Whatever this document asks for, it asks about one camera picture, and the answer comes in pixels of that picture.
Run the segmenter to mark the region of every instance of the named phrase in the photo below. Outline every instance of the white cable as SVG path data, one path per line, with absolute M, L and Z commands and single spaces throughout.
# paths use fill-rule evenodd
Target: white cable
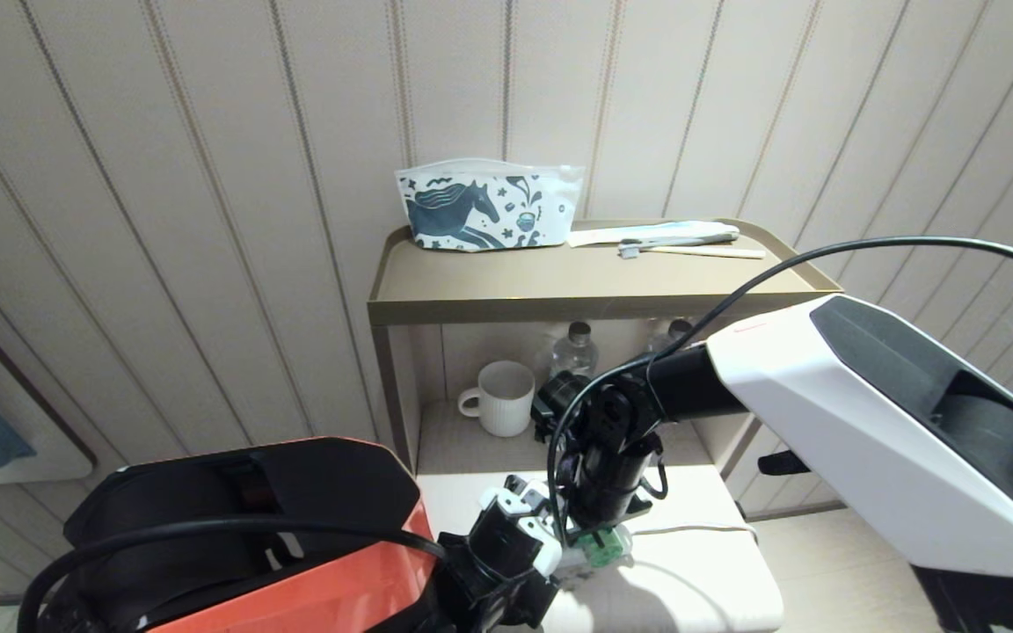
M 650 537 L 652 534 L 672 534 L 676 532 L 686 532 L 686 530 L 711 530 L 711 532 L 748 532 L 752 534 L 753 541 L 757 542 L 757 545 L 761 544 L 761 537 L 757 534 L 757 529 L 748 524 L 729 524 L 729 523 L 688 523 L 684 525 L 673 526 L 673 528 L 659 528 L 653 530 L 636 530 L 632 532 L 633 537 Z

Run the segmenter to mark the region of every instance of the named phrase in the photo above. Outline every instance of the water bottle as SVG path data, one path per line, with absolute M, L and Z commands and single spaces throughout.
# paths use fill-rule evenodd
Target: water bottle
M 554 362 L 550 366 L 550 377 L 562 372 L 592 378 L 597 372 L 597 344 L 592 342 L 592 328 L 583 321 L 569 325 L 567 336 L 554 343 Z
M 695 325 L 686 319 L 671 321 L 671 326 L 668 327 L 667 333 L 658 333 L 658 335 L 654 335 L 647 340 L 647 352 L 657 353 L 664 351 L 672 342 L 679 340 L 681 336 L 686 335 L 687 332 L 694 328 Z

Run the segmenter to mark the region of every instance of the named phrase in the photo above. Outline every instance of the white wall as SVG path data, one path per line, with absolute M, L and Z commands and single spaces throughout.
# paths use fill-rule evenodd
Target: white wall
M 374 437 L 391 171 L 458 156 L 588 165 L 588 217 L 1013 243 L 1013 1 L 0 0 L 0 344 L 100 461 L 0 488 L 0 594 L 116 466 Z M 820 265 L 1013 389 L 1013 264 Z M 417 332 L 442 380 L 471 340 Z

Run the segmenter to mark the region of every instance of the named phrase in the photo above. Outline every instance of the floor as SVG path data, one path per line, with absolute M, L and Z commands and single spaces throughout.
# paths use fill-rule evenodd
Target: floor
M 909 565 L 851 509 L 757 523 L 784 600 L 781 633 L 939 632 Z M 15 628 L 0 608 L 0 633 Z

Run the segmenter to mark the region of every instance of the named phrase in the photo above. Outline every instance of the mug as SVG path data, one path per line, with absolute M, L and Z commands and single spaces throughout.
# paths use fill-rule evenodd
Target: mug
M 479 425 L 495 437 L 515 437 L 530 424 L 534 400 L 534 373 L 514 361 L 495 361 L 479 370 L 475 388 L 459 394 L 459 412 L 478 417 Z

